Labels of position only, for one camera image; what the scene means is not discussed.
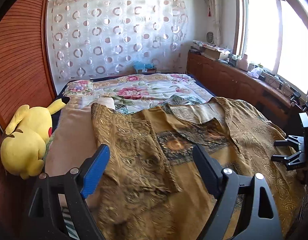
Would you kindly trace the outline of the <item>green leaf bed sheet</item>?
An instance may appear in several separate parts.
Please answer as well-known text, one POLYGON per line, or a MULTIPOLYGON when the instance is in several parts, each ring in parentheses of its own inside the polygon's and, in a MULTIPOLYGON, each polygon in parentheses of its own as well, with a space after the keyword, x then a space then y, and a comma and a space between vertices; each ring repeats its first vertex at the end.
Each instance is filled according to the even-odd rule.
POLYGON ((123 99, 119 96, 114 100, 115 110, 121 114, 136 113, 144 109, 150 109, 164 105, 198 105, 201 103, 205 103, 205 100, 200 100, 199 98, 194 96, 184 97, 175 94, 170 96, 168 99, 162 101, 123 99))

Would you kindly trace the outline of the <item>brown patterned shirt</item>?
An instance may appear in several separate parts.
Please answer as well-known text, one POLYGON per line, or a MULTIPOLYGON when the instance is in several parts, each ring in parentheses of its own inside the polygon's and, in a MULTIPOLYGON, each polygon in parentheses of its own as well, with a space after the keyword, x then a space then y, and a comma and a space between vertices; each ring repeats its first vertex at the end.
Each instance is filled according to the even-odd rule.
POLYGON ((123 115, 91 107, 98 144, 110 148, 101 178, 97 224, 106 239, 195 239, 215 205, 194 164, 201 144, 239 175, 264 175, 282 233, 298 214, 305 188, 294 171, 271 161, 289 155, 275 140, 284 131, 243 100, 212 98, 200 105, 163 105, 123 115))

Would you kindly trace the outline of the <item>cardboard box on cabinet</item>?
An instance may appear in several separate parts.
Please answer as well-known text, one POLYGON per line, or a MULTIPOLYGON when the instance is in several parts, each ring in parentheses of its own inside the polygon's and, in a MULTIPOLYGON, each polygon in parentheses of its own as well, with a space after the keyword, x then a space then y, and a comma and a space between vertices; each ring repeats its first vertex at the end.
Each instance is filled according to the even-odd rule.
POLYGON ((202 55, 214 61, 225 61, 230 55, 230 51, 218 47, 207 47, 202 55))

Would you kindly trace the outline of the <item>floral quilt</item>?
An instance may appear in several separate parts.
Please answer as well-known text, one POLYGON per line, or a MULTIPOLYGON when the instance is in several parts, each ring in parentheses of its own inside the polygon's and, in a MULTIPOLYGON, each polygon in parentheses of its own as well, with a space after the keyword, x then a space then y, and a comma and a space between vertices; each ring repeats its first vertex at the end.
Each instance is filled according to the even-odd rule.
POLYGON ((194 96, 208 102, 213 95, 186 74, 134 74, 102 81, 78 80, 68 83, 62 95, 69 106, 81 109, 101 98, 119 96, 132 100, 165 100, 172 95, 194 96))

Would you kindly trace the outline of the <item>wooden side cabinet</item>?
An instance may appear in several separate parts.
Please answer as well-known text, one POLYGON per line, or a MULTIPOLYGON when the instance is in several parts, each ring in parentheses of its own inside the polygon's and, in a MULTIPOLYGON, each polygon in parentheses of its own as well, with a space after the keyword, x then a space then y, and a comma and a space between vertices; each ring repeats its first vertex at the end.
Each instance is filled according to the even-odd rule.
POLYGON ((301 120, 289 92, 281 93, 242 70, 192 52, 187 55, 187 72, 211 94, 249 102, 286 134, 301 135, 301 120))

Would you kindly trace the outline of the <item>yellow Pikachu plush toy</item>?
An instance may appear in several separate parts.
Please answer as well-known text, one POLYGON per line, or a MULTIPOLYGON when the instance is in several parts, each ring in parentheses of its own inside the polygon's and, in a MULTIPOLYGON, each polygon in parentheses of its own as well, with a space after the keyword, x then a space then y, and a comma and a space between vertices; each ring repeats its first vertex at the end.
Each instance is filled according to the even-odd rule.
POLYGON ((1 162, 7 172, 24 180, 41 173, 53 132, 52 115, 63 109, 69 100, 65 97, 48 107, 21 105, 17 109, 0 146, 1 162))

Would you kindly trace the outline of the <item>blue item at headboard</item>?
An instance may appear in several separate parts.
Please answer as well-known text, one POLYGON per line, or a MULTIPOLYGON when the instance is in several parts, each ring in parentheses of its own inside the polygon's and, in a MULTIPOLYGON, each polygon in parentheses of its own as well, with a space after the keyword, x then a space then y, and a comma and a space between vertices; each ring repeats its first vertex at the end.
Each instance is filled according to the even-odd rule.
POLYGON ((133 62, 133 69, 136 74, 154 74, 157 71, 153 63, 143 63, 139 61, 133 62))

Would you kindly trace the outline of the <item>small round fan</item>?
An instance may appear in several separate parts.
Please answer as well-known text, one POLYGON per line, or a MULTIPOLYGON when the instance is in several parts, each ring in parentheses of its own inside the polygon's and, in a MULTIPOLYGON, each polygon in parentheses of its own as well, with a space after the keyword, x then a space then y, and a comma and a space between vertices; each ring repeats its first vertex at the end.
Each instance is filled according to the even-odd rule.
POLYGON ((213 34, 212 31, 209 31, 209 32, 206 33, 206 41, 209 44, 214 44, 215 43, 214 42, 214 34, 213 34))

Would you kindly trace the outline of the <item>folded beige blanket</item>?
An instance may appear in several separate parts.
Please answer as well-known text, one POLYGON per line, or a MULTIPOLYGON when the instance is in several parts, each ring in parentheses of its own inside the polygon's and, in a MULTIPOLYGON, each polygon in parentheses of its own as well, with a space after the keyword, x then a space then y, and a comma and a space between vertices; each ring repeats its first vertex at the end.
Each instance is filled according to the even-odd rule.
POLYGON ((45 171, 51 177, 80 167, 98 149, 90 105, 82 109, 64 108, 49 146, 45 171))

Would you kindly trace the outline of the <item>window with wooden frame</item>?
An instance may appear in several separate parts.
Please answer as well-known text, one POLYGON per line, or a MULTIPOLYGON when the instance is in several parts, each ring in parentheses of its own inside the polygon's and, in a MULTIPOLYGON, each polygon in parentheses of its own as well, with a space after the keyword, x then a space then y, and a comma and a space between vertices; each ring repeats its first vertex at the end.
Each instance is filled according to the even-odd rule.
POLYGON ((308 6, 299 0, 236 0, 233 51, 308 99, 308 6))

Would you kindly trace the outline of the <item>sheer circle-patterned curtain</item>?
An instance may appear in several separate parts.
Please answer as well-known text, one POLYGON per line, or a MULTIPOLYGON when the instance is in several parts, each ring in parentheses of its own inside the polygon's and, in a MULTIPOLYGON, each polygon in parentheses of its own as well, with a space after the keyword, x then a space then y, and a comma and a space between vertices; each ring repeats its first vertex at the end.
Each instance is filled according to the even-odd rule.
POLYGON ((51 67, 59 80, 127 75, 136 62, 181 73, 188 21, 183 0, 52 0, 51 67))

